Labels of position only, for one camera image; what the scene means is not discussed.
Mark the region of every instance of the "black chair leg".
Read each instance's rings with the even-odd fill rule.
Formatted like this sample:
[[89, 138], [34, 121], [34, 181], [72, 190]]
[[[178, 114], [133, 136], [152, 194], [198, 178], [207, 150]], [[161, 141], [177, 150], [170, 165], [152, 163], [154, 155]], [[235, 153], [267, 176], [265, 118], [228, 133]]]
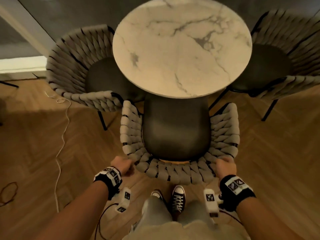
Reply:
[[268, 118], [268, 116], [270, 115], [273, 107], [275, 106], [275, 104], [278, 102], [278, 100], [273, 100], [272, 101], [272, 104], [270, 105], [270, 107], [268, 108], [268, 111], [266, 112], [266, 114], [264, 115], [264, 117], [262, 118], [261, 121], [266, 121], [266, 119]]
[[222, 93], [218, 96], [218, 98], [210, 105], [209, 111], [219, 102], [220, 99], [229, 91], [228, 88], [224, 89]]
[[99, 118], [100, 118], [100, 121], [101, 121], [103, 129], [106, 131], [108, 128], [106, 127], [106, 124], [105, 124], [105, 122], [103, 120], [101, 111], [98, 111], [98, 115], [99, 115]]
[[15, 87], [15, 88], [19, 88], [19, 86], [11, 84], [11, 83], [7, 83], [5, 81], [0, 81], [0, 84], [4, 84], [4, 85], [7, 85], [7, 86], [12, 86], [12, 87]]

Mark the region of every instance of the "shoelace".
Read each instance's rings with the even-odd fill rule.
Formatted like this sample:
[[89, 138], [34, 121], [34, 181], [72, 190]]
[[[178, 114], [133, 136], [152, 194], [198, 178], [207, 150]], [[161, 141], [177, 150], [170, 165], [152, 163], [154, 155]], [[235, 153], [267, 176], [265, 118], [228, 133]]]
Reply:
[[181, 212], [182, 206], [183, 206], [183, 196], [174, 195], [173, 206], [172, 206], [173, 210], [178, 210], [179, 212]]

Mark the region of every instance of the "chair seat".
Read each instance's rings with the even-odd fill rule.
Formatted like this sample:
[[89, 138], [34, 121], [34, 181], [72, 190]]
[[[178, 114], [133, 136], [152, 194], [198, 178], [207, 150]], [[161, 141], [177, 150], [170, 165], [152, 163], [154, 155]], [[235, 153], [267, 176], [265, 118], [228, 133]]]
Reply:
[[122, 74], [113, 57], [94, 63], [85, 79], [86, 92], [113, 91], [124, 100], [144, 100], [146, 91], [138, 88]]
[[253, 44], [249, 64], [229, 88], [235, 92], [261, 89], [277, 78], [290, 75], [291, 71], [292, 63], [282, 50], [271, 45]]
[[142, 138], [154, 158], [198, 160], [208, 151], [211, 141], [207, 98], [174, 99], [148, 94]]

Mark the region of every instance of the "wooden floor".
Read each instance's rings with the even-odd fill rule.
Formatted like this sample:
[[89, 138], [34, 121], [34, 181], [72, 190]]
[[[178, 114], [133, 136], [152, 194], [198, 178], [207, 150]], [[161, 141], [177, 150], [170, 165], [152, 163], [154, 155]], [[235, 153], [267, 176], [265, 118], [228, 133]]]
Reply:
[[[0, 127], [0, 188], [17, 181], [13, 202], [0, 208], [0, 239], [28, 240], [37, 234], [56, 213], [54, 185], [58, 167], [54, 160], [62, 146], [61, 135], [67, 119], [68, 102], [48, 98], [54, 92], [44, 80], [15, 81], [19, 89], [0, 84], [3, 126]], [[213, 101], [219, 93], [212, 95]], [[270, 101], [229, 92], [212, 109], [225, 102], [238, 106], [241, 143], [236, 157], [239, 176], [255, 190], [257, 197], [286, 224], [305, 239], [320, 238], [320, 87], [284, 98], [278, 102], [266, 122], [260, 119]], [[62, 174], [58, 183], [60, 208], [88, 187], [94, 174], [123, 155], [119, 140], [119, 113], [103, 113], [108, 131], [102, 129], [97, 111], [73, 103], [66, 145], [59, 160]], [[125, 236], [138, 221], [144, 200], [160, 188], [168, 197], [170, 184], [136, 172], [124, 180], [132, 190], [126, 213], [108, 210], [102, 218], [102, 233], [108, 239]], [[203, 188], [186, 187], [187, 201], [203, 201]], [[5, 194], [10, 197], [10, 189]], [[241, 226], [228, 216], [217, 220]]]

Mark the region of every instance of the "round table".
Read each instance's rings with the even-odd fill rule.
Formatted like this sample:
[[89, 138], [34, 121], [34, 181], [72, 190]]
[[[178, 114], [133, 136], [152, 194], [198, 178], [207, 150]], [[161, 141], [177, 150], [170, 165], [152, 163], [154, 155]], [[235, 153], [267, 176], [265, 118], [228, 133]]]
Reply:
[[151, 0], [121, 21], [113, 39], [115, 61], [128, 80], [178, 99], [225, 88], [251, 52], [245, 22], [213, 0]]

